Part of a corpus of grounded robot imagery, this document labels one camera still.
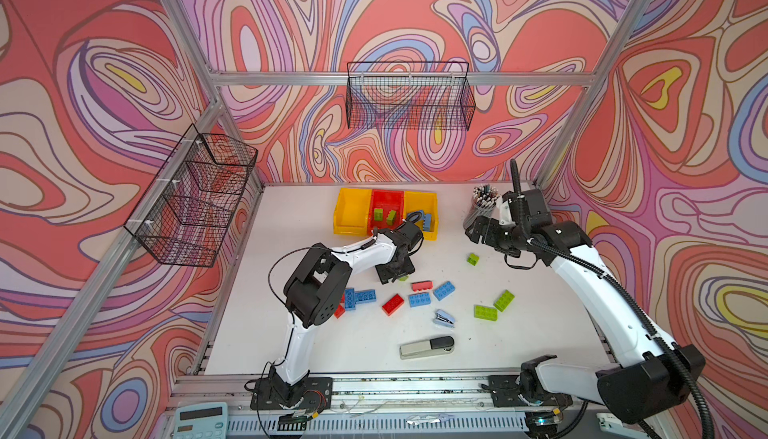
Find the green lego cluster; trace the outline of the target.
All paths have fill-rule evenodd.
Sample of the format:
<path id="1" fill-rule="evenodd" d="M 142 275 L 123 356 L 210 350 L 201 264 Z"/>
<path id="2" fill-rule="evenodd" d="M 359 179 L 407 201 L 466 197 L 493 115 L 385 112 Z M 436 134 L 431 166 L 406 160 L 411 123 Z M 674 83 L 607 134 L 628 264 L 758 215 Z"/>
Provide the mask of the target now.
<path id="1" fill-rule="evenodd" d="M 373 221 L 374 227 L 391 227 L 395 225 L 399 214 L 396 209 L 374 208 L 373 209 Z"/>

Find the green lego brick angled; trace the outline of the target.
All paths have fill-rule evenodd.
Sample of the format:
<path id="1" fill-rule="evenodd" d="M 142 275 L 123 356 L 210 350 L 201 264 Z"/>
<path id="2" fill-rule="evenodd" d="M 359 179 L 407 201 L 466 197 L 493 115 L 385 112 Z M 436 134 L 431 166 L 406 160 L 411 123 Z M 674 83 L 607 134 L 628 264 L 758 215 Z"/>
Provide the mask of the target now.
<path id="1" fill-rule="evenodd" d="M 494 301 L 494 307 L 499 312 L 504 312 L 514 301 L 515 295 L 509 290 L 504 290 L 499 297 Z"/>

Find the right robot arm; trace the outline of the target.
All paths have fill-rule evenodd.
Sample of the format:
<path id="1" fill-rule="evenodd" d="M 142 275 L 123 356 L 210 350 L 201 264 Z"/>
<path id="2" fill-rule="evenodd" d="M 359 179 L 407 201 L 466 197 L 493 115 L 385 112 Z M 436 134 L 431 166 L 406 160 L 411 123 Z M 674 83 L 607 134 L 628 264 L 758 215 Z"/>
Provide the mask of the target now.
<path id="1" fill-rule="evenodd" d="M 580 299 L 615 361 L 578 366 L 542 355 L 522 363 L 516 381 L 494 388 L 493 394 L 532 406 L 556 395 L 572 396 L 584 406 L 606 407 L 651 438 L 657 434 L 648 418 L 693 400 L 702 437 L 714 437 L 713 416 L 697 384 L 706 364 L 703 354 L 694 345 L 679 345 L 650 318 L 577 223 L 554 221 L 542 191 L 522 188 L 515 161 L 510 172 L 512 188 L 501 197 L 499 216 L 477 217 L 466 236 L 505 257 L 529 252 L 550 267 Z"/>

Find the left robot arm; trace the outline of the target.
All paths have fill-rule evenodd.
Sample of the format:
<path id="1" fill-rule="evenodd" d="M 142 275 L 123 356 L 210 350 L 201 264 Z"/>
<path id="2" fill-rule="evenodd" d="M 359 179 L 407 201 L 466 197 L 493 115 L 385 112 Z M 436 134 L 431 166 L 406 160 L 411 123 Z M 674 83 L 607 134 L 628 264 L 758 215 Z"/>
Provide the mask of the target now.
<path id="1" fill-rule="evenodd" d="M 329 248 L 316 243 L 303 249 L 304 257 L 283 288 L 290 315 L 285 354 L 268 375 L 279 397 L 291 399 L 304 387 L 315 333 L 334 315 L 352 275 L 373 269 L 379 281 L 388 284 L 415 272 L 411 256 L 424 240 L 418 226 L 423 218 L 423 212 L 411 212 L 399 226 L 376 230 L 351 245 Z"/>

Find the right yellow bin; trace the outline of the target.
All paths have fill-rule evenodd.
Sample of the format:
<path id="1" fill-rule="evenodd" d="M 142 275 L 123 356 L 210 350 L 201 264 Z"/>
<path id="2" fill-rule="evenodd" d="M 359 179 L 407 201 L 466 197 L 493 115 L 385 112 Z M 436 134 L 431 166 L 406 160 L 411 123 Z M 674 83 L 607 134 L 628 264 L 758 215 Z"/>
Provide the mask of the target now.
<path id="1" fill-rule="evenodd" d="M 434 192 L 405 191 L 404 192 L 404 216 L 410 212 L 421 210 L 433 216 L 433 230 L 426 232 L 423 230 L 422 221 L 417 224 L 421 227 L 424 239 L 436 241 L 438 236 L 439 216 L 438 216 L 438 197 Z"/>

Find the yellow bin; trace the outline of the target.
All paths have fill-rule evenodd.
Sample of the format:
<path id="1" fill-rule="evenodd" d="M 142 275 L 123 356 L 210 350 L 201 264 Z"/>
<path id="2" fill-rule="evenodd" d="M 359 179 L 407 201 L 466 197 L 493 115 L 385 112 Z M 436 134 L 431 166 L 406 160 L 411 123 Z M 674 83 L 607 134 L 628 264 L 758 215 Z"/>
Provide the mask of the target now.
<path id="1" fill-rule="evenodd" d="M 333 232 L 337 235 L 366 236 L 372 190 L 341 188 L 333 214 Z"/>
<path id="2" fill-rule="evenodd" d="M 422 221 L 417 224 L 421 227 L 424 239 L 436 241 L 438 236 L 439 216 L 438 216 L 438 197 L 434 192 L 405 191 L 404 192 L 404 216 L 410 212 L 421 210 L 433 216 L 433 230 L 426 232 L 423 230 Z"/>

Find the pencil cup holder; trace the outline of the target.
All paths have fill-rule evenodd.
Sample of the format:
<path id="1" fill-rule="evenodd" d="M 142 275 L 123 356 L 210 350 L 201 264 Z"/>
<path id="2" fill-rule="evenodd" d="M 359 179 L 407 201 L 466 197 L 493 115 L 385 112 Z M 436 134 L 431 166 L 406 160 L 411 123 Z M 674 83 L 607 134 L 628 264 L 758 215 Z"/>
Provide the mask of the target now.
<path id="1" fill-rule="evenodd" d="M 483 184 L 473 189 L 470 209 L 462 223 L 468 229 L 478 217 L 490 217 L 498 201 L 498 190 L 491 184 Z"/>

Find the red flat lego brick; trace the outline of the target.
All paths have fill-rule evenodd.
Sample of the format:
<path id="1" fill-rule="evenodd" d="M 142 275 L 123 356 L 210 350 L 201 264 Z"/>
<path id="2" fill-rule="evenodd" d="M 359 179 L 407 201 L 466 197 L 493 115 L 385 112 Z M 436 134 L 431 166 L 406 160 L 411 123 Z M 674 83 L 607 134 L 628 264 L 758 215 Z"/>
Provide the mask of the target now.
<path id="1" fill-rule="evenodd" d="M 431 281 L 418 281 L 411 283 L 410 286 L 413 292 L 421 292 L 431 290 L 433 283 Z"/>

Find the left yellow bin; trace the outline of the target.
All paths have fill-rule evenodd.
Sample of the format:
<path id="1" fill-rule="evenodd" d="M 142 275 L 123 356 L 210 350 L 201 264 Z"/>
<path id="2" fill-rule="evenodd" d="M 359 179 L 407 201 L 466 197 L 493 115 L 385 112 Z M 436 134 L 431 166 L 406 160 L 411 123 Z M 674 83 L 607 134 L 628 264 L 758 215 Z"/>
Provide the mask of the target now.
<path id="1" fill-rule="evenodd" d="M 341 188 L 333 214 L 333 232 L 337 235 L 366 236 L 372 190 Z"/>

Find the red lego brick centre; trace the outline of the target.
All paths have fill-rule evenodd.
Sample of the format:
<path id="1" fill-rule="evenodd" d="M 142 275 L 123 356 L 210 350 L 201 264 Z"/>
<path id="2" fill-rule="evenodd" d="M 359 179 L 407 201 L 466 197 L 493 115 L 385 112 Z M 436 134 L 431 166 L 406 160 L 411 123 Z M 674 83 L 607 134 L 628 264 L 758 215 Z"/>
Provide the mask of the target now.
<path id="1" fill-rule="evenodd" d="M 404 305 L 404 303 L 405 300 L 400 294 L 394 294 L 381 306 L 381 308 L 388 317 L 391 317 Z"/>

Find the grey black stapler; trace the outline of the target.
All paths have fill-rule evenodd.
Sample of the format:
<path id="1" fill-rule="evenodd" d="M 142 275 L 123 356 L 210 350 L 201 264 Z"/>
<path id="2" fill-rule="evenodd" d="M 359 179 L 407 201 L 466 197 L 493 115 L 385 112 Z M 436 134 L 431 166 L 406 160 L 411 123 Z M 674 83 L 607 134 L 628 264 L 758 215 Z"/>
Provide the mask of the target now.
<path id="1" fill-rule="evenodd" d="M 412 360 L 451 354 L 455 347 L 452 336 L 439 336 L 430 339 L 402 344 L 399 356 L 402 360 Z"/>

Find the white device bottom right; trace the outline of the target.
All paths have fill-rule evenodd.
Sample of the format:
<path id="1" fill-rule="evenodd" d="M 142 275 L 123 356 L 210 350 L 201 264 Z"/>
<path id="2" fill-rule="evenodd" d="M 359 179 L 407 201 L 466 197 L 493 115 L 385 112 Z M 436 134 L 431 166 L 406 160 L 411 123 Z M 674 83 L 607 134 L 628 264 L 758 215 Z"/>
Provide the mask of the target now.
<path id="1" fill-rule="evenodd" d="M 611 413 L 597 413 L 596 418 L 601 432 L 620 438 L 649 439 L 649 435 L 639 426 L 628 425 Z"/>

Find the white calculator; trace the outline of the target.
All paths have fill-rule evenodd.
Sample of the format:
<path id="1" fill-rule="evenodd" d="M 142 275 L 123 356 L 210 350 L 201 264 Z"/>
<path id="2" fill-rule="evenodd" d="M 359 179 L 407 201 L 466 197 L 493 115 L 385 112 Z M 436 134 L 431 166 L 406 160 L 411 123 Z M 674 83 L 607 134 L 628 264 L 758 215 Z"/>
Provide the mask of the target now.
<path id="1" fill-rule="evenodd" d="M 208 402 L 180 407 L 175 412 L 173 438 L 223 439 L 229 423 L 225 402 Z"/>

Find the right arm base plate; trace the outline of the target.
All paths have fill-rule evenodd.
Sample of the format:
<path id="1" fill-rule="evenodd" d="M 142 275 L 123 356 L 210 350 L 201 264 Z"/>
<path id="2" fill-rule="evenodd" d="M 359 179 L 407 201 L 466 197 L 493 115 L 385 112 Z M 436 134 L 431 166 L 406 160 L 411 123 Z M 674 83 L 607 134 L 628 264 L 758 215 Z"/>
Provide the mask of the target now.
<path id="1" fill-rule="evenodd" d="M 480 388 L 491 396 L 492 404 L 497 408 L 563 409 L 573 405 L 573 399 L 561 393 L 545 393 L 537 399 L 526 399 L 521 392 L 518 375 L 490 375 L 480 384 Z"/>

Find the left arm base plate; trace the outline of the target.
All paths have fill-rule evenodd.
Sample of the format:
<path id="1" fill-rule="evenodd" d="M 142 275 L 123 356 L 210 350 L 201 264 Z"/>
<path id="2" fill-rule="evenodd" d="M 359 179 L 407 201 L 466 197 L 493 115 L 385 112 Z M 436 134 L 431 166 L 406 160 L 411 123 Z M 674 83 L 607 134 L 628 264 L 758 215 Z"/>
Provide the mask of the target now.
<path id="1" fill-rule="evenodd" d="M 306 410 L 322 412 L 332 402 L 331 377 L 307 377 L 289 386 L 279 376 L 247 381 L 244 389 L 252 394 L 250 408 L 258 411 Z"/>

